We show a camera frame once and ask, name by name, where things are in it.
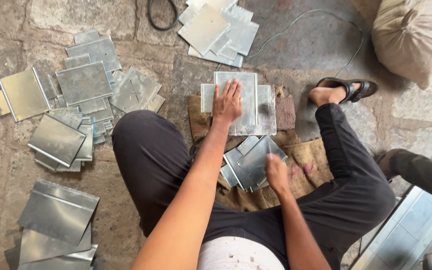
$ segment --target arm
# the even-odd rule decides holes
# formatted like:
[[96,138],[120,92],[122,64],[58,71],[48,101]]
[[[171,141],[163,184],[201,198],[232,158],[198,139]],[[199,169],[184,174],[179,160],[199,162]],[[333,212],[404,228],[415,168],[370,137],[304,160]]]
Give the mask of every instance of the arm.
[[176,196],[134,260],[131,270],[196,269],[213,207],[230,125],[242,113],[241,83],[214,89],[213,125]]
[[331,270],[291,193],[286,167],[278,155],[266,156],[266,174],[281,203],[291,270]]

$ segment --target concrete floor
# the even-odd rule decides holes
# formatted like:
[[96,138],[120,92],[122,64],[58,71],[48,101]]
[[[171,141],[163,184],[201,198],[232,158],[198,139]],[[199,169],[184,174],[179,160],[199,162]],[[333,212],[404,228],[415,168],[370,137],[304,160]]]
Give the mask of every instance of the concrete floor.
[[[154,2],[155,17],[170,16],[171,11],[161,7],[166,5],[164,0]],[[254,16],[254,21],[261,24],[254,51],[276,30],[291,23],[295,15],[319,7],[347,12],[343,13],[360,22],[367,35],[380,0],[338,0],[337,5],[321,0],[313,6],[303,0],[240,2],[249,9],[259,10]],[[183,0],[178,0],[177,4],[180,11],[185,8]],[[277,23],[271,24],[271,16],[265,17],[265,14],[277,16]],[[347,38],[338,42],[358,40],[351,34],[357,30],[341,23],[334,25],[334,33],[324,30],[324,34],[337,39],[341,28]],[[146,0],[0,0],[0,78],[33,66],[40,73],[62,70],[66,57],[64,47],[74,43],[72,34],[89,29],[96,29],[100,35],[111,35],[124,71],[134,66],[162,85],[159,94],[166,102],[159,114],[183,132],[190,146],[188,96],[198,93],[201,83],[211,81],[217,64],[188,57],[188,45],[177,35],[177,29],[154,30],[147,19]],[[320,78],[333,76],[344,66],[354,49],[354,42],[348,46],[339,44],[338,49],[321,56],[332,48],[325,50],[324,46],[331,44],[315,46],[314,42],[321,42],[323,35],[309,35],[311,33],[293,28],[261,58],[245,59],[242,69],[258,72],[259,84],[283,85],[284,90],[293,95],[298,112],[296,131],[303,141],[319,136],[313,116],[315,107],[307,102],[308,91]],[[311,46],[315,49],[309,57]],[[314,60],[314,57],[322,57],[322,60]],[[236,69],[224,67],[223,70]],[[432,87],[425,91],[417,87],[405,90],[402,80],[377,62],[370,42],[341,76],[368,78],[381,87],[373,97],[344,105],[361,141],[377,151],[405,148],[432,158]],[[15,123],[10,116],[0,117],[0,269],[8,269],[3,251],[14,246],[13,234],[20,230],[16,221],[38,177],[101,198],[93,220],[93,242],[99,244],[97,254],[106,269],[128,269],[145,238],[138,227],[139,216],[124,186],[111,146],[107,143],[96,146],[94,161],[87,163],[81,173],[51,173],[34,163],[34,153],[27,146],[40,118],[35,116]],[[391,185],[397,196],[403,195],[409,186],[401,179]],[[356,243],[345,255],[343,269],[352,263],[357,250]]]

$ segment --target sack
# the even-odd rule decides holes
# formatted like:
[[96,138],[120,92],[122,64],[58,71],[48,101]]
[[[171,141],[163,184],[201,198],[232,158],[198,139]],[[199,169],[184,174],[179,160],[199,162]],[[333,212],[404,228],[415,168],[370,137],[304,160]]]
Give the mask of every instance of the sack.
[[432,84],[432,0],[382,0],[371,34],[389,71],[421,89]]

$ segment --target person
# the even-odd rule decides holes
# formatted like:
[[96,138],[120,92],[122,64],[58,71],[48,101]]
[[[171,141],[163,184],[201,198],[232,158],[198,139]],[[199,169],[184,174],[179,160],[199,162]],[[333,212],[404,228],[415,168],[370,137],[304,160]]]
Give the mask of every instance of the person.
[[410,184],[432,194],[432,161],[404,149],[391,149],[375,156],[375,161],[388,181],[400,175]]
[[339,107],[377,90],[368,81],[325,78],[309,98],[334,179],[297,200],[287,169],[266,157],[281,205],[238,212],[214,201],[230,125],[242,114],[241,83],[215,86],[213,122],[194,162],[183,135],[159,115],[138,110],[113,130],[113,150],[147,237],[132,270],[327,270],[387,218],[395,196]]

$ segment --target right hand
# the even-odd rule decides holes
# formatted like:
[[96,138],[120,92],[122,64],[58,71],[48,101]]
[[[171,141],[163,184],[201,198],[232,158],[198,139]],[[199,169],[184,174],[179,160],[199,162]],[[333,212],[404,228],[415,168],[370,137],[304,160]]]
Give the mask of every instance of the right hand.
[[223,93],[219,96],[219,84],[214,87],[213,100],[213,125],[223,124],[227,127],[231,126],[234,121],[243,113],[241,95],[241,83],[238,79],[226,82]]
[[279,155],[266,155],[266,175],[269,185],[278,197],[291,195],[288,171]]

